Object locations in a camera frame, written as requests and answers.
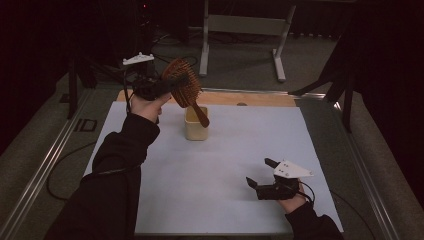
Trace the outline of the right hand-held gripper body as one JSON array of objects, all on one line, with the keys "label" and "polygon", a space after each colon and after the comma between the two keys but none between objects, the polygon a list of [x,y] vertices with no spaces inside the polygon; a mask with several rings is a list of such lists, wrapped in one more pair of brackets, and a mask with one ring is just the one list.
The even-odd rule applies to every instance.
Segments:
[{"label": "right hand-held gripper body", "polygon": [[300,179],[311,177],[312,172],[287,160],[282,160],[273,169],[274,182],[258,185],[256,194],[259,200],[286,200],[299,192]]}]

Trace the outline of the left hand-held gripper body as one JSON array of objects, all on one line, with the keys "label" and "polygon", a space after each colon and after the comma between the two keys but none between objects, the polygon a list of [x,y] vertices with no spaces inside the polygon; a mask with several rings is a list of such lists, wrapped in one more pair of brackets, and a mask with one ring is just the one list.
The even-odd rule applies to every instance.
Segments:
[{"label": "left hand-held gripper body", "polygon": [[[155,57],[152,54],[145,55],[139,52],[137,55],[124,58],[122,64],[127,67],[140,67],[142,64],[151,64]],[[153,101],[169,92],[169,85],[160,77],[149,76],[147,73],[138,75],[128,82],[133,94],[148,101]]]}]

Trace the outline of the brown wooden hairbrush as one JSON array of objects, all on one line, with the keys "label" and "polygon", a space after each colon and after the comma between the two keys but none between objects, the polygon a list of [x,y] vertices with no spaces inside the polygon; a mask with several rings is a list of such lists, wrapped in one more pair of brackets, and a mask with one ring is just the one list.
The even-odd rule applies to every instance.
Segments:
[{"label": "brown wooden hairbrush", "polygon": [[201,125],[207,128],[210,124],[210,121],[207,115],[200,109],[196,102],[198,95],[202,91],[201,84],[191,65],[184,59],[174,59],[165,68],[161,77],[167,82],[169,77],[183,74],[188,75],[188,84],[180,89],[177,89],[176,91],[172,91],[171,94],[180,107],[192,107],[195,110]]}]

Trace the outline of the beige square cup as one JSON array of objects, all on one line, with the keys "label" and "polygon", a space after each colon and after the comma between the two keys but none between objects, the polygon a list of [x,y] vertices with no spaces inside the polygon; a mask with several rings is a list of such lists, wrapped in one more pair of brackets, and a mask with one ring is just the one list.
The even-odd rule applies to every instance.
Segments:
[{"label": "beige square cup", "polygon": [[208,138],[208,128],[201,125],[195,110],[188,107],[185,110],[185,137],[190,141],[204,141]]}]

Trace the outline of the person's left hand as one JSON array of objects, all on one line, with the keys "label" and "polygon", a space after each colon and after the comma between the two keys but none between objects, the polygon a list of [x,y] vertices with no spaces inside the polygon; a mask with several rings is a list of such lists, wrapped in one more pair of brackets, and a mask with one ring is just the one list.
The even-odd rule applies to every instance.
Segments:
[{"label": "person's left hand", "polygon": [[162,114],[162,106],[170,99],[170,93],[166,93],[153,101],[134,96],[130,100],[130,112],[150,120],[153,123],[157,123],[159,116]]}]

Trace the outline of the person's right hand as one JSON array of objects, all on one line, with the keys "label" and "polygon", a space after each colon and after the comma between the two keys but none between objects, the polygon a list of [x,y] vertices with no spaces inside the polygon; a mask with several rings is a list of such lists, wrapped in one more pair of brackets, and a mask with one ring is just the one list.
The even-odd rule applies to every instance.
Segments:
[{"label": "person's right hand", "polygon": [[306,197],[303,196],[304,189],[299,185],[299,192],[291,199],[278,200],[277,203],[283,208],[286,214],[290,214],[306,203]]}]

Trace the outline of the white table sheet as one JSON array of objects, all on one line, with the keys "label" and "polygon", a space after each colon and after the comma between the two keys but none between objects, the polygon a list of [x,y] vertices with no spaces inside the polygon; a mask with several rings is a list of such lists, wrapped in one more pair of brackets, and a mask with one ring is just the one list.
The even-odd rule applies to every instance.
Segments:
[{"label": "white table sheet", "polygon": [[315,211],[339,218],[301,110],[211,105],[204,141],[185,137],[184,111],[163,107],[160,134],[142,165],[135,233],[141,235],[273,235],[291,227],[281,207],[260,200],[246,182],[273,181],[265,159],[309,171]]}]

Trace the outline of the wooden table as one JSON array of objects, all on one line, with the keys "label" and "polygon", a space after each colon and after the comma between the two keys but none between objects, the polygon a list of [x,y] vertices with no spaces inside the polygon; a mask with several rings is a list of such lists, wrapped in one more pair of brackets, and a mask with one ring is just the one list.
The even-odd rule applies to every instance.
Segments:
[{"label": "wooden table", "polygon": [[198,95],[196,102],[199,105],[296,106],[295,100],[291,96],[282,93],[257,92],[203,91]]}]

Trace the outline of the black tripod stand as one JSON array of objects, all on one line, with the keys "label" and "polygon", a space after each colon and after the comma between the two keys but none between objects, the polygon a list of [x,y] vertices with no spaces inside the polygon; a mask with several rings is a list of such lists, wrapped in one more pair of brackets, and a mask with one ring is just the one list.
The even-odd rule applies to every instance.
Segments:
[{"label": "black tripod stand", "polygon": [[331,86],[326,92],[324,99],[327,102],[336,103],[344,97],[342,107],[342,123],[345,130],[351,130],[351,110],[355,85],[355,65],[359,62],[363,47],[356,42],[356,38],[351,38],[343,34],[328,61],[324,65],[318,79],[295,91],[290,91],[289,95],[303,96],[310,91],[317,89],[327,83]]},{"label": "black tripod stand", "polygon": [[80,76],[81,72],[86,72],[88,75],[91,75],[92,69],[110,77],[117,83],[124,83],[122,74],[109,70],[81,51],[73,50],[68,57],[68,119],[73,118],[78,110],[77,78]]}]

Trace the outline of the white metal stand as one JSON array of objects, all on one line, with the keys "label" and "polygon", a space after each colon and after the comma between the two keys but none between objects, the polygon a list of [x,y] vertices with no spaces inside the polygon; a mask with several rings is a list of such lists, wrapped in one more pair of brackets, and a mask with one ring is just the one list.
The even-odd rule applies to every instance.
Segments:
[{"label": "white metal stand", "polygon": [[199,75],[205,77],[208,74],[209,61],[209,33],[225,32],[240,34],[258,34],[279,36],[280,43],[276,49],[272,50],[273,61],[276,70],[277,80],[279,82],[286,81],[286,74],[282,62],[282,51],[285,46],[292,19],[296,10],[294,4],[289,5],[288,12],[283,19],[245,17],[245,16],[228,16],[216,15],[209,13],[211,0],[204,0],[203,14],[203,44],[199,65]]}]

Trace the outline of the aluminium floor frame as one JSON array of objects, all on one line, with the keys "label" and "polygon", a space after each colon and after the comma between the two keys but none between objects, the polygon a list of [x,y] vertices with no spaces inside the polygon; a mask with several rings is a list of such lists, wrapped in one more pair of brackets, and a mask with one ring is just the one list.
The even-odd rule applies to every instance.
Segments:
[{"label": "aluminium floor frame", "polygon": [[[211,89],[205,91],[282,93]],[[308,93],[291,96],[305,117],[330,193],[340,213],[349,240],[400,240],[394,220],[388,213],[377,186],[366,168],[354,136],[341,122],[339,104],[325,101],[323,95]],[[66,165],[68,182],[63,190],[76,185],[88,156],[104,125],[113,101],[125,96],[116,87],[86,89],[78,99],[76,115],[68,119],[67,106],[57,96],[49,99],[0,156],[0,240],[40,237],[61,201],[46,187]]]}]

